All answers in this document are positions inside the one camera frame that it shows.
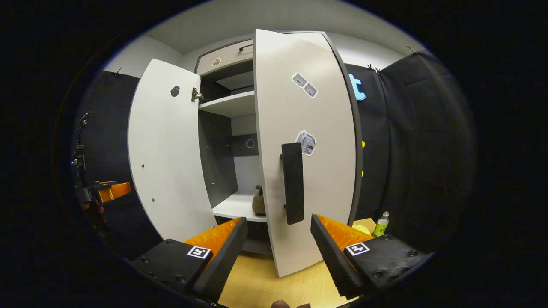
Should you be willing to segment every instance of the door hinge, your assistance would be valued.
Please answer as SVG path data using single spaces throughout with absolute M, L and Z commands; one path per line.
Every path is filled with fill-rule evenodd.
M 198 99 L 198 104 L 203 104 L 207 102 L 207 99 L 204 97 L 202 93 L 198 93 L 198 91 L 196 91 L 196 88 L 192 88 L 192 97 L 190 100 L 196 101 L 196 99 Z

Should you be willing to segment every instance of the ceiling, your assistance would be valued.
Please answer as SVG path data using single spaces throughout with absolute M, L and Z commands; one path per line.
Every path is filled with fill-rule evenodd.
M 187 54 L 223 39 L 264 30 L 314 30 L 361 38 L 402 55 L 422 45 L 387 21 L 334 0 L 213 0 L 184 11 L 144 35 Z

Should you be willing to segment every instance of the wooden table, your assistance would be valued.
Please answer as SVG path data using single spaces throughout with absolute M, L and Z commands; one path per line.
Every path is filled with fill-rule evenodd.
M 371 218 L 357 220 L 371 233 Z M 351 300 L 340 296 L 324 261 L 279 278 L 271 255 L 242 252 L 226 281 L 219 303 L 232 308 L 270 308 L 283 299 L 290 307 L 310 303 L 312 308 L 338 307 Z

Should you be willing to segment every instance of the black door handle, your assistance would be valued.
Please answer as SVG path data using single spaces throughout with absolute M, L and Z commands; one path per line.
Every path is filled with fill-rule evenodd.
M 286 191 L 287 224 L 304 220 L 304 184 L 300 143 L 282 144 L 280 159 L 283 164 L 283 186 Z
M 249 46 L 253 46 L 253 44 L 242 46 L 242 47 L 238 48 L 238 50 L 242 52 L 245 47 L 249 47 Z

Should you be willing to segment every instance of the orange object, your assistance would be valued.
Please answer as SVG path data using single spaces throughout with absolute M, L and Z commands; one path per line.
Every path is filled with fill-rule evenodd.
M 110 182 L 113 182 L 113 181 L 101 182 L 100 184 L 110 183 Z M 125 182 L 121 184 L 112 185 L 107 189 L 100 190 L 99 196 L 101 197 L 102 203 L 105 203 L 107 201 L 114 200 L 116 198 L 127 195 L 131 191 L 132 191 L 131 185 L 129 184 L 129 182 Z
M 316 215 L 322 222 L 322 225 L 326 228 L 331 238 L 335 241 L 335 244 L 341 252 L 350 245 L 361 243 L 373 239 L 374 237 L 363 233 L 360 230 L 356 230 L 351 226 L 347 226 L 333 219 Z
M 232 233 L 232 230 L 234 230 L 240 218 L 241 217 L 234 218 L 230 221 L 225 222 L 224 224 L 220 224 L 219 226 L 211 230 L 187 239 L 183 243 L 211 249 L 213 257 L 205 266 L 207 267 L 211 263 L 211 261 L 213 261 L 215 256 L 217 256 L 219 250 L 225 244 L 226 239 L 229 237 L 230 233 Z

